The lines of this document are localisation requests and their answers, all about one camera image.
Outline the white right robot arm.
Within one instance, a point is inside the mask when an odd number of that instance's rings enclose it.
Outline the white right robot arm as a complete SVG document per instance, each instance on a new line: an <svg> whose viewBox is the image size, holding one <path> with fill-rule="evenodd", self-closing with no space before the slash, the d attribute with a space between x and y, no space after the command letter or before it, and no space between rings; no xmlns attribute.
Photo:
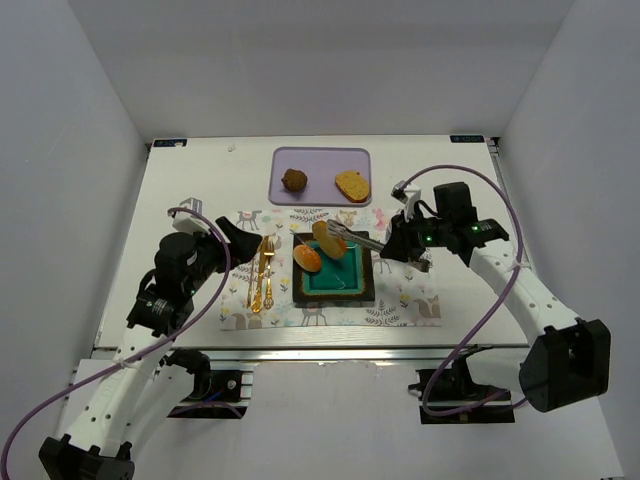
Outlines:
<svg viewBox="0 0 640 480"><path fill-rule="evenodd" d="M506 230L493 219L479 219L465 183L435 187L436 212L431 217L422 214L425 204L419 194L411 185L394 189L403 208L389 222L383 243L335 220L329 221L328 232L423 272L431 267L426 250L447 249L494 291L528 344L526 349L462 347L432 374L421 397L451 392L485 403L508 390L548 412L604 394L611 349L604 323L580 318L520 262Z"/></svg>

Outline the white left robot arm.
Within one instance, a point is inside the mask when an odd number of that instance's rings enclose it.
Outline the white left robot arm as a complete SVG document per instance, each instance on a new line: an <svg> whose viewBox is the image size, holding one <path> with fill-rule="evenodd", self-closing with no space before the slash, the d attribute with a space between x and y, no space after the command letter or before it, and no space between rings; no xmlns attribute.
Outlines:
<svg viewBox="0 0 640 480"><path fill-rule="evenodd" d="M260 235L226 217L214 222L174 211L154 267L142 278L110 371L59 438L47 438L39 459L51 479L130 479L133 457L184 400L204 400L209 358L173 349L194 310L193 298L212 274L228 276L253 259Z"/></svg>

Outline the orange glazed bun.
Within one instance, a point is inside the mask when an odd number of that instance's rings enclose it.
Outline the orange glazed bun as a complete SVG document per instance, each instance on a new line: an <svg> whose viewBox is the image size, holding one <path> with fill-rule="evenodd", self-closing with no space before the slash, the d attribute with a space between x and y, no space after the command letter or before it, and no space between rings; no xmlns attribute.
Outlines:
<svg viewBox="0 0 640 480"><path fill-rule="evenodd" d="M309 245L296 245L293 249L293 258L297 265L306 272L316 273L322 268L320 255Z"/></svg>

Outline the large seeded bread slice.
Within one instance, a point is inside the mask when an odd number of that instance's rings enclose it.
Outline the large seeded bread slice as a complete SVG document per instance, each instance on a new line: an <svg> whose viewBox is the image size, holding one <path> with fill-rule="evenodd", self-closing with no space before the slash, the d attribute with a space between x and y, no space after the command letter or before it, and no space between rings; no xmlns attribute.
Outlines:
<svg viewBox="0 0 640 480"><path fill-rule="evenodd" d="M335 176L338 190L352 203L364 203L371 193L369 182L355 170L343 171Z"/></svg>

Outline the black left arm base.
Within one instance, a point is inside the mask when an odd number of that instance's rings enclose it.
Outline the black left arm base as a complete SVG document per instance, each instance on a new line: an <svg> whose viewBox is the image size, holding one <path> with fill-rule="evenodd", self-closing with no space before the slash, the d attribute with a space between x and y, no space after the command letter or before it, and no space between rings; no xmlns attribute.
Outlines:
<svg viewBox="0 0 640 480"><path fill-rule="evenodd" d="M176 405L169 418L242 419L247 412L253 372L239 366L214 366L206 354L178 349L165 355L162 366L185 368L192 392Z"/></svg>

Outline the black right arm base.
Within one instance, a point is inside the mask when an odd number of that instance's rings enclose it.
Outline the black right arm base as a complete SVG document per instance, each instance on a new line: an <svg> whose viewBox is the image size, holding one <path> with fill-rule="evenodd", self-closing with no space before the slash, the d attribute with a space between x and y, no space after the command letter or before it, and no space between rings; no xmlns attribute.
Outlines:
<svg viewBox="0 0 640 480"><path fill-rule="evenodd" d="M480 424L513 424L515 415L510 392L502 394L496 400L454 415L434 417L428 415L422 407L422 394L434 369L416 371L417 381L409 384L408 393L419 401L420 423L422 425L480 425ZM428 405L434 411L445 411L468 406L494 395L498 390L494 387L473 387L465 393L455 385L455 376L450 369L445 370L437 380L429 395Z"/></svg>

